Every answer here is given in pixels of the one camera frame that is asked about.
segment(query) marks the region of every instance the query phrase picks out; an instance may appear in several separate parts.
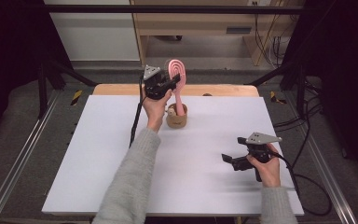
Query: extrusion bar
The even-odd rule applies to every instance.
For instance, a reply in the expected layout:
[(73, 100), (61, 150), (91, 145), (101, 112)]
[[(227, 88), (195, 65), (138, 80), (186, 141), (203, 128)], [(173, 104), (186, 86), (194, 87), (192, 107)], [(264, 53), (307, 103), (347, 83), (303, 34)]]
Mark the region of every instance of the extrusion bar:
[[(291, 106), (293, 112), (296, 114), (296, 107), (294, 104), (295, 96), (293, 93), (287, 94), (286, 99), (289, 105)], [(301, 132), (304, 137), (306, 136), (306, 125), (305, 123), (300, 126)], [(310, 146), (310, 155), (312, 156), (313, 162), (315, 162), (315, 166), (318, 169), (319, 175), (321, 176), (322, 181), (324, 182), (324, 186), (331, 198), (333, 205), (337, 210), (337, 214), (341, 219), (342, 223), (345, 224), (356, 224), (356, 218), (345, 199), (344, 194), (341, 191), (336, 179), (334, 178), (330, 168), (328, 167), (326, 161), (324, 160), (324, 156), (321, 153), (321, 150), (318, 148), (318, 145), (315, 142), (312, 134), (309, 135), (308, 144)]]
[(57, 104), (57, 99), (61, 95), (61, 91), (53, 91), (49, 99), (49, 106), (46, 114), (43, 118), (38, 119), (32, 132), (28, 136), (27, 141), (25, 142), (22, 150), (14, 162), (13, 166), (10, 169), (4, 183), (0, 188), (0, 213), (7, 202), (8, 197), (10, 196), (11, 191), (14, 189), (17, 180), (19, 179), (23, 168), (25, 167), (26, 162), (28, 161), (29, 157), (34, 150), (34, 146), (39, 139), (39, 136), (43, 132), (52, 111), (54, 110), (55, 105)]
[(164, 6), (164, 5), (24, 5), (52, 13), (196, 13), (196, 14), (314, 14), (316, 8), (303, 7), (229, 7), (229, 6)]

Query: sweater sleeve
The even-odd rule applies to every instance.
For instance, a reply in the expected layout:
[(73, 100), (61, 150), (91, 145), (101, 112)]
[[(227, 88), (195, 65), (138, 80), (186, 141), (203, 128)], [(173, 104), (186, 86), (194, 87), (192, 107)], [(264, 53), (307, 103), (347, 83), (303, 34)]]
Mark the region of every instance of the sweater sleeve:
[(263, 224), (297, 223), (290, 207), (286, 188), (262, 188), (261, 194), (261, 220)]
[(145, 222), (159, 144), (155, 132), (147, 128), (140, 131), (117, 169), (93, 224)]

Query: cable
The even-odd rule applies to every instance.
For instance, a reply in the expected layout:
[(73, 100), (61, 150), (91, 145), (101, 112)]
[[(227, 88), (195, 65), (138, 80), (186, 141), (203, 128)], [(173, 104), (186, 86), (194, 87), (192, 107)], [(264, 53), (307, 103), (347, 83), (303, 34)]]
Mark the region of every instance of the cable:
[(304, 178), (304, 179), (308, 180), (309, 182), (313, 183), (314, 185), (316, 185), (319, 189), (322, 190), (322, 192), (324, 193), (324, 195), (326, 196), (327, 201), (328, 201), (327, 210), (326, 210), (325, 212), (323, 212), (323, 213), (312, 212), (312, 211), (310, 211), (308, 208), (302, 206), (303, 209), (304, 209), (306, 212), (308, 212), (308, 213), (310, 213), (310, 214), (313, 214), (313, 215), (315, 215), (315, 216), (318, 216), (318, 217), (323, 217), (323, 216), (326, 216), (327, 214), (329, 214), (329, 213), (331, 212), (331, 209), (333, 208), (333, 203), (331, 202), (330, 196), (328, 195), (327, 191), (326, 191), (321, 185), (319, 185), (318, 183), (316, 183), (316, 181), (314, 181), (314, 180), (312, 180), (312, 179), (310, 179), (310, 178), (308, 178), (308, 177), (306, 177), (306, 176), (304, 176), (304, 175), (297, 175), (297, 174), (295, 174), (295, 176)]
[[(305, 144), (307, 143), (307, 139), (308, 139), (308, 136), (309, 136), (309, 134), (310, 134), (310, 117), (313, 116), (314, 114), (316, 114), (318, 111), (321, 110), (319, 107), (320, 107), (320, 105), (322, 105), (322, 104), (320, 104), (320, 103), (317, 104), (317, 105), (314, 105), (312, 108), (309, 109), (310, 102), (311, 102), (312, 100), (314, 100), (314, 99), (317, 99), (318, 97), (319, 97), (319, 94), (316, 95), (316, 96), (311, 97), (311, 98), (306, 102), (306, 113), (305, 113), (306, 119), (303, 120), (303, 122), (300, 123), (300, 124), (298, 124), (298, 125), (302, 125), (303, 123), (307, 122), (307, 124), (308, 124), (308, 129), (307, 129), (307, 133), (306, 133), (306, 137), (305, 137), (305, 139), (304, 139), (304, 142), (303, 142), (303, 144), (301, 145), (301, 148), (300, 148), (300, 150), (298, 151), (298, 153), (297, 153), (297, 155), (296, 155), (296, 159), (295, 159), (295, 161), (293, 162), (293, 164), (290, 165), (290, 163), (289, 163), (287, 160), (285, 160), (284, 157), (281, 156), (279, 153), (275, 153), (275, 152), (272, 152), (272, 151), (269, 151), (269, 150), (268, 150), (268, 154), (270, 154), (270, 155), (272, 155), (272, 156), (275, 156), (275, 157), (278, 157), (278, 158), (280, 158), (281, 160), (284, 160), (284, 162), (286, 163), (286, 167), (287, 167), (287, 169), (289, 170), (289, 173), (290, 173), (290, 175), (291, 175), (291, 177), (292, 177), (292, 179), (293, 179), (293, 183), (294, 183), (294, 185), (295, 185), (295, 189), (296, 189), (296, 192), (297, 192), (297, 194), (298, 194), (299, 197), (300, 197), (301, 192), (300, 192), (300, 190), (299, 190), (299, 187), (298, 187), (298, 184), (297, 184), (297, 181), (296, 181), (296, 177), (301, 177), (301, 178), (304, 178), (304, 179), (308, 180), (309, 182), (313, 183), (316, 187), (318, 187), (318, 188), (323, 192), (323, 194), (326, 196), (327, 201), (328, 201), (327, 210), (326, 210), (325, 212), (317, 213), (317, 212), (314, 212), (314, 211), (309, 210), (309, 209), (306, 208), (305, 206), (302, 206), (303, 209), (304, 209), (304, 211), (306, 211), (306, 212), (308, 212), (308, 213), (310, 213), (310, 214), (312, 214), (312, 215), (315, 215), (315, 216), (318, 216), (318, 217), (322, 217), (322, 216), (326, 216), (327, 214), (329, 214), (329, 213), (331, 212), (331, 210), (332, 210), (332, 207), (333, 207), (333, 203), (331, 202), (331, 199), (330, 199), (330, 197), (329, 197), (327, 191), (324, 189), (323, 186), (321, 186), (321, 185), (319, 185), (318, 183), (316, 183), (316, 181), (314, 181), (314, 180), (312, 180), (312, 179), (310, 179), (310, 178), (308, 178), (308, 177), (306, 177), (306, 176), (304, 176), (304, 175), (298, 175), (298, 174), (295, 174), (295, 173), (294, 173), (294, 168), (295, 168), (296, 162), (297, 162), (299, 156), (302, 154), (302, 151), (303, 151), (303, 149), (304, 149)], [(274, 125), (274, 127), (282, 127), (282, 126), (284, 126), (284, 125), (288, 125), (288, 124), (294, 123), (294, 122), (296, 122), (296, 121), (298, 121), (298, 120), (300, 120), (300, 118), (289, 119), (289, 120), (286, 121), (286, 122), (281, 122), (281, 123), (278, 123), (278, 124)]]
[(143, 80), (144, 80), (143, 76), (140, 76), (139, 77), (139, 104), (136, 109), (135, 120), (133, 121), (132, 128), (131, 128), (131, 139), (130, 139), (129, 147), (131, 147), (133, 139), (135, 138), (136, 127), (138, 126), (139, 116), (141, 115), (142, 104), (144, 103), (144, 100), (146, 99), (146, 98), (144, 98), (144, 95), (142, 92), (142, 81)]

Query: pink object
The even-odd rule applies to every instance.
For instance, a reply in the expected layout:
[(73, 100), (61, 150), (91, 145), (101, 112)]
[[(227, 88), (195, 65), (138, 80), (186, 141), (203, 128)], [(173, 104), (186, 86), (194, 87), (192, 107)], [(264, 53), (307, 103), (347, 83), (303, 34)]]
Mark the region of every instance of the pink object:
[(178, 116), (183, 116), (185, 114), (185, 110), (183, 109), (182, 100), (180, 98), (180, 90), (186, 84), (186, 70), (183, 63), (179, 60), (170, 60), (168, 64), (168, 73), (170, 78), (172, 79), (174, 76), (180, 74), (180, 81), (176, 83), (176, 89), (172, 92), (175, 94), (176, 101), (176, 114)]

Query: white tabletop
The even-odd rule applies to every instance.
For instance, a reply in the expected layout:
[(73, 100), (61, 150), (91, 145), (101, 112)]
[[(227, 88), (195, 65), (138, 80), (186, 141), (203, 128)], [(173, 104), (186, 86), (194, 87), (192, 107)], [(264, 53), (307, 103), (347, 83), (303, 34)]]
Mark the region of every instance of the white tabletop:
[[(275, 135), (261, 97), (182, 96), (187, 125), (164, 123), (156, 157), (149, 216), (249, 216), (261, 212), (261, 183), (255, 170), (234, 171), (221, 154), (245, 156), (237, 137), (253, 132)], [(91, 95), (42, 211), (54, 215), (95, 215), (115, 171), (127, 152), (139, 96)], [(146, 125), (143, 111), (139, 132)], [(281, 152), (278, 143), (274, 146)], [(285, 165), (296, 215), (304, 211)]]

